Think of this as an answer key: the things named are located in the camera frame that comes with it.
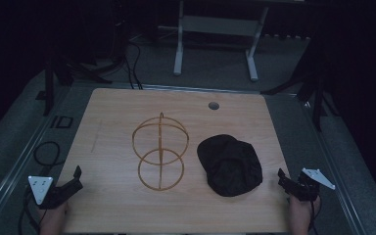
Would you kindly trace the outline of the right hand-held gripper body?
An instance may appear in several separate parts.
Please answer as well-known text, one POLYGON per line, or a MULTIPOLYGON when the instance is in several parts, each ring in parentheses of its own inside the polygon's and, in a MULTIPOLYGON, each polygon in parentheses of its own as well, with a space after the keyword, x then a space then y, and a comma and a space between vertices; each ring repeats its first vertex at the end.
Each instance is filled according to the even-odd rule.
POLYGON ((298 181, 294 183, 291 194, 300 201, 315 201, 323 185, 331 190, 336 189, 333 184, 319 169, 303 168, 298 181))

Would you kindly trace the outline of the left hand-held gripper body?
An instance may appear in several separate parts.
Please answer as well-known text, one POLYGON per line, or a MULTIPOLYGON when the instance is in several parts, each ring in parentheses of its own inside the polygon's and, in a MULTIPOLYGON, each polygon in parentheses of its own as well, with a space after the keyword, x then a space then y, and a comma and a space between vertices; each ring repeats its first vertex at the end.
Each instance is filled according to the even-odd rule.
POLYGON ((27 178, 35 204, 41 210, 53 210, 62 205, 67 199, 61 189, 54 186, 51 176, 29 176, 27 178))

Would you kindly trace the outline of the black cap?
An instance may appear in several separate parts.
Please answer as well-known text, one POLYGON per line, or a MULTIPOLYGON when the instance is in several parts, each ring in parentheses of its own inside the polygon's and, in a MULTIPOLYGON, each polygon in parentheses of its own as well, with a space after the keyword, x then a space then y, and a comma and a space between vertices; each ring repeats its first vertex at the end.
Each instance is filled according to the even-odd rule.
POLYGON ((262 168, 254 147, 231 135, 220 134, 202 141, 197 148, 207 182, 222 197, 236 197, 262 183, 262 168))

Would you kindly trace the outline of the wooden ring hat stand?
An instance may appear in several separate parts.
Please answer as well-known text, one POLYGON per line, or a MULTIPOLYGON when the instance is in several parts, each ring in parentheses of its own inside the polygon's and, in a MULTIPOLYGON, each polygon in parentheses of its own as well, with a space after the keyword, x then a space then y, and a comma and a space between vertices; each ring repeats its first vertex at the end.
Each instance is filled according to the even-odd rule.
POLYGON ((185 174, 183 157, 190 136, 177 119, 160 113, 141 122, 131 135, 131 147, 137 156, 137 175, 141 183, 154 191, 175 187, 185 174))

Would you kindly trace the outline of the person's right hand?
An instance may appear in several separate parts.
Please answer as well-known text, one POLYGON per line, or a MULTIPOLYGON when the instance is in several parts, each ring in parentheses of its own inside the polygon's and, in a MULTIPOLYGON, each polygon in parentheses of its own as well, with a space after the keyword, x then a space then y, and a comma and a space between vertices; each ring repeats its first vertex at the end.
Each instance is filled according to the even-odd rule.
POLYGON ((304 202, 293 195, 290 196, 288 220, 292 235, 308 235, 309 226, 318 214, 320 205, 320 197, 314 202, 304 202))

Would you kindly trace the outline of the person's left hand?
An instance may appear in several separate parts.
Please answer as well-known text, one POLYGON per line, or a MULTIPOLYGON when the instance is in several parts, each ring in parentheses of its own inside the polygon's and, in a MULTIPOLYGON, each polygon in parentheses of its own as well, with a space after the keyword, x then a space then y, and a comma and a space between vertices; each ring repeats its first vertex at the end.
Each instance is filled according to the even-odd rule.
POLYGON ((52 210, 39 210, 39 235, 61 235, 65 226, 68 203, 52 210))

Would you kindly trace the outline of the black tripod stand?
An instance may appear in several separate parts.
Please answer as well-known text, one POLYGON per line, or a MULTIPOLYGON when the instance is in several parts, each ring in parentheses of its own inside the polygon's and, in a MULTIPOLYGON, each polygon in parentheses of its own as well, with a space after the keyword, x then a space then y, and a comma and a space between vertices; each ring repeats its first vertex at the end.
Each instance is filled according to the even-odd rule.
POLYGON ((45 117, 50 114, 55 102, 54 75, 57 76, 62 84, 71 85, 72 76, 70 70, 77 70, 85 77, 96 82, 111 84, 109 80, 100 77, 94 71, 87 69, 85 66, 67 56, 50 56, 45 60, 45 89, 40 93, 40 97, 45 101, 45 109, 43 112, 45 117))
POLYGON ((297 93, 297 98, 301 102, 308 102, 310 97, 314 96, 311 121, 316 130, 320 131, 323 94, 328 74, 329 66, 323 43, 320 40, 311 38, 291 78, 274 88, 261 91, 261 94, 274 95, 300 83, 302 86, 297 93))

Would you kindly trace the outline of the grey metal floor rail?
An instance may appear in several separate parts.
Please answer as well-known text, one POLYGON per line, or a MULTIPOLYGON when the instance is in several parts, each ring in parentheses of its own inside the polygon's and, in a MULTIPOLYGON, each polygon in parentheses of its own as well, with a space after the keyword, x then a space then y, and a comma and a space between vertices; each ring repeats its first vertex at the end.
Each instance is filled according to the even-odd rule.
POLYGON ((47 116, 43 115, 44 101, 35 99, 37 92, 26 90, 0 121, 0 212, 28 165, 32 149, 70 90, 69 87, 56 89, 54 105, 47 116))
POLYGON ((362 197, 370 178, 359 150, 342 120, 327 108, 317 107, 312 98, 302 101, 305 115, 311 125, 326 162, 329 175, 336 185, 335 194, 352 235, 367 235, 362 222, 362 197))

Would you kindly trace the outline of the black rectangular floor bracket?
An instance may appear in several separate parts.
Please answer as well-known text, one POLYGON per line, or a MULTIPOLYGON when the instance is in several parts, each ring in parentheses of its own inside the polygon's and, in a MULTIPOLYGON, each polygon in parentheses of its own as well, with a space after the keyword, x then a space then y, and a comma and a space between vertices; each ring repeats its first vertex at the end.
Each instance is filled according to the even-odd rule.
POLYGON ((51 128, 71 128, 73 123, 72 117, 55 116, 51 122, 51 128))

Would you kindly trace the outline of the white metal desk frame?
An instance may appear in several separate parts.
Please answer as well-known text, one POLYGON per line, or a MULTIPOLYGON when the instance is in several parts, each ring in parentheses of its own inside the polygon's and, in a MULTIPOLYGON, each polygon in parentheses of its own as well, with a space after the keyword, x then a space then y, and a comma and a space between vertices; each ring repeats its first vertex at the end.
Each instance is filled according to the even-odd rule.
POLYGON ((183 64, 183 33, 201 32, 236 36, 249 36, 253 38, 252 45, 245 51, 246 62, 251 81, 259 79, 255 63, 255 52, 269 8, 263 7, 258 21, 232 20, 225 18, 200 17, 184 14, 184 0, 179 0, 177 47, 174 59, 173 74, 182 74, 183 64))

